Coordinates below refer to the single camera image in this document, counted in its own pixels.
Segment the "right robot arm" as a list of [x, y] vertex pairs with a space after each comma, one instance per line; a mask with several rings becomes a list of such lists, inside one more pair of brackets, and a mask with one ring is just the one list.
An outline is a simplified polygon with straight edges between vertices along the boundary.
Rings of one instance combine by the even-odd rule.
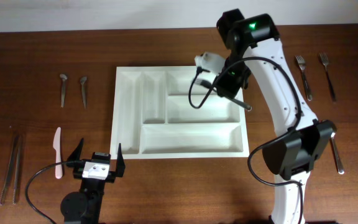
[[331, 139], [335, 125], [320, 121], [305, 103], [283, 53], [280, 34], [272, 18], [261, 14], [246, 19], [240, 10], [222, 14], [217, 30], [230, 55], [214, 81], [218, 95], [233, 98], [248, 87], [253, 75], [265, 98], [277, 137], [254, 149], [261, 152], [274, 181], [255, 176], [274, 187], [270, 223], [305, 223], [307, 180]]

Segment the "steel fork dark handle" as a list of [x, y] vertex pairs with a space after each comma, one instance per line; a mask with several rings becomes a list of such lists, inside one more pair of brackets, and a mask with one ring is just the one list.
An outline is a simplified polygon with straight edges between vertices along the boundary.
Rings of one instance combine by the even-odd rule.
[[324, 52], [320, 52], [318, 54], [319, 56], [319, 59], [320, 59], [320, 62], [323, 64], [324, 66], [324, 71], [325, 71], [325, 74], [326, 74], [326, 78], [327, 78], [327, 81], [328, 81], [328, 86], [329, 86], [329, 91], [330, 91], [330, 94], [331, 94], [331, 99], [333, 102], [337, 102], [337, 98], [336, 98], [336, 94], [335, 94], [335, 91], [334, 91], [334, 88], [333, 88], [333, 84], [331, 82], [331, 79], [330, 79], [330, 76], [329, 76], [329, 72], [328, 72], [328, 65], [329, 65], [329, 59], [328, 59], [328, 56], [326, 55], [326, 53]]

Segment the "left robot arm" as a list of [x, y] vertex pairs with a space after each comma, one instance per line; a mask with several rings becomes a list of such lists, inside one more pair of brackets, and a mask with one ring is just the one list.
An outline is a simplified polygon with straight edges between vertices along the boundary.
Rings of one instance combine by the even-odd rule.
[[60, 205], [65, 223], [98, 223], [104, 196], [105, 184], [115, 182], [122, 177], [126, 165], [118, 145], [116, 169], [110, 170], [111, 155], [94, 152], [91, 159], [81, 159], [84, 140], [67, 159], [67, 167], [73, 169], [73, 177], [81, 180], [80, 189], [66, 195]]

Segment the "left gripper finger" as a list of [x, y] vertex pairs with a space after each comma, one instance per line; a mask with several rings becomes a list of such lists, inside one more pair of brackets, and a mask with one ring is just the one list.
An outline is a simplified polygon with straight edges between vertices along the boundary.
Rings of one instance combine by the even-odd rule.
[[121, 143], [119, 143], [118, 149], [117, 149], [116, 170], [115, 170], [116, 177], [123, 177], [125, 168], [126, 168], [126, 165], [125, 165], [124, 158], [122, 155]]
[[81, 156], [82, 148], [84, 144], [84, 138], [81, 138], [79, 144], [74, 151], [68, 156], [67, 161], [78, 161]]

